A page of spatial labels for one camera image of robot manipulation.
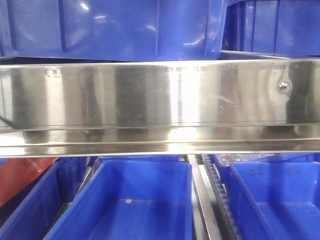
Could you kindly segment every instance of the shelving unit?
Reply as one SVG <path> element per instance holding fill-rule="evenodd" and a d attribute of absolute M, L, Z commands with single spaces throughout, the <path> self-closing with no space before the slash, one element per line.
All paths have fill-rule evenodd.
<path fill-rule="evenodd" d="M 1 61 L 2 158 L 320 151 L 320 58 L 225 51 L 215 61 Z M 205 237 L 228 239 L 196 157 L 188 160 Z"/>

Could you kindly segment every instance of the storage bin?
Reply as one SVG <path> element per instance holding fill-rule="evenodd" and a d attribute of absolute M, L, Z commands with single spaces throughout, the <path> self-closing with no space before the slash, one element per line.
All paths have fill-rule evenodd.
<path fill-rule="evenodd" d="M 4 164 L 8 159 L 9 158 L 0 158 L 0 165 Z"/>
<path fill-rule="evenodd" d="M 106 160 L 45 240 L 191 240 L 191 166 Z"/>
<path fill-rule="evenodd" d="M 54 162 L 22 192 L 0 208 L 1 240 L 41 240 L 62 200 L 57 182 L 59 163 Z"/>
<path fill-rule="evenodd" d="M 230 166 L 229 208 L 246 240 L 320 239 L 320 163 Z"/>
<path fill-rule="evenodd" d="M 161 161 L 161 162 L 179 162 L 180 155 L 123 155 L 123 156 L 100 156 L 100 162 L 106 160 L 138 160 L 138 161 Z"/>
<path fill-rule="evenodd" d="M 60 157 L 57 161 L 60 163 L 57 170 L 60 196 L 64 203 L 70 203 L 85 180 L 88 159 L 86 156 Z"/>
<path fill-rule="evenodd" d="M 0 0 L 6 57 L 216 59 L 227 0 Z"/>
<path fill-rule="evenodd" d="M 319 0 L 230 0 L 223 48 L 282 54 L 320 55 Z"/>
<path fill-rule="evenodd" d="M 233 162 L 319 162 L 319 153 L 275 153 L 275 154 L 210 154 L 215 164 L 221 183 L 226 184 L 229 179 L 230 164 Z"/>

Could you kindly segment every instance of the stainless steel shelf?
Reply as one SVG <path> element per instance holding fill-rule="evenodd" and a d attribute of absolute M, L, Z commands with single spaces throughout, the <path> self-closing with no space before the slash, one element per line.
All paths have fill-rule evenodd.
<path fill-rule="evenodd" d="M 237 56 L 0 65 L 0 157 L 319 151 L 320 59 Z"/>

